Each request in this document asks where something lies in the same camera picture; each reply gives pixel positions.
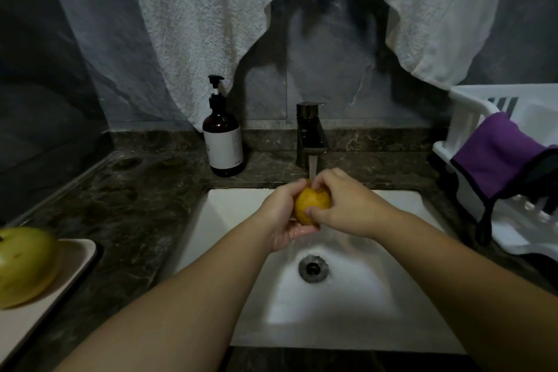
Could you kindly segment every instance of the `person's left hand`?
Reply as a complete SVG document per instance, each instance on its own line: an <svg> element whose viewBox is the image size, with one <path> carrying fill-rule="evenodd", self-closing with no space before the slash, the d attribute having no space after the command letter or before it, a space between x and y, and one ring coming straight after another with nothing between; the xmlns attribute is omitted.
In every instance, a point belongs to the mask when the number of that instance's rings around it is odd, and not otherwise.
<svg viewBox="0 0 558 372"><path fill-rule="evenodd" d="M298 181L277 187L273 193L267 196L260 208L255 212L270 232L270 245L272 251L282 250L291 241L301 235L318 231L313 225L300 225L291 220L292 208L295 204L294 197L306 187L304 178Z"/></svg>

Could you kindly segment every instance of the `brown bottle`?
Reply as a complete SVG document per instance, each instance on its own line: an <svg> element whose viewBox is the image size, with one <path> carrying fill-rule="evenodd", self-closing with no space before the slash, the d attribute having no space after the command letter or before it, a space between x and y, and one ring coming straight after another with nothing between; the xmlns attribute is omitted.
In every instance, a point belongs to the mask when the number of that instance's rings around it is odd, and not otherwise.
<svg viewBox="0 0 558 372"><path fill-rule="evenodd" d="M209 76L214 89L219 88L222 79L219 75ZM227 99L219 90L209 98L209 107L213 112L202 126L209 165L215 175L232 177L244 169L241 126L234 115L227 112Z"/></svg>

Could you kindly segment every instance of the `water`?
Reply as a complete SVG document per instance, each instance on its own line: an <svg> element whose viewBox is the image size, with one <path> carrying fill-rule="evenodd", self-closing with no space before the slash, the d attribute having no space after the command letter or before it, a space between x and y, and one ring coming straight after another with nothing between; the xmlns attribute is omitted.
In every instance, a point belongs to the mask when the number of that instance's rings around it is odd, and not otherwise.
<svg viewBox="0 0 558 372"><path fill-rule="evenodd" d="M310 175L310 181L314 181L316 178L316 168L317 168L317 155L308 156L308 171Z"/></svg>

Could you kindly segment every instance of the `white plastic basket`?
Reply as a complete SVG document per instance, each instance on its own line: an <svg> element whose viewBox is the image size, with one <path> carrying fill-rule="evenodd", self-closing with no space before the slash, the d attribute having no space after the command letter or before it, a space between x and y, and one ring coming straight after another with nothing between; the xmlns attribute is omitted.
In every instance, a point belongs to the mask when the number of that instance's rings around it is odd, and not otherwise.
<svg viewBox="0 0 558 372"><path fill-rule="evenodd" d="M505 111L521 131L542 145L558 144L558 84L456 86L448 138L434 144L434 152L457 173L457 200L478 221L484 206L450 159L485 117ZM546 199L533 205L526 198L498 200L492 214L492 237L512 254L540 253L558 261L558 211L542 211Z"/></svg>

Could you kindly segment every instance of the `ceramic sink basin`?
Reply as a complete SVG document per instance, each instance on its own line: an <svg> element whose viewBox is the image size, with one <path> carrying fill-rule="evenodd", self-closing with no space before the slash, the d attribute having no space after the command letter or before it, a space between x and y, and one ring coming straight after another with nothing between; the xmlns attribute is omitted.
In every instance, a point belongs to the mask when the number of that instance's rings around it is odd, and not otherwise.
<svg viewBox="0 0 558 372"><path fill-rule="evenodd" d="M271 189L209 191L162 270L192 263L261 205ZM412 191L376 191L452 235ZM441 315L379 244L330 228L269 256L232 345L464 353Z"/></svg>

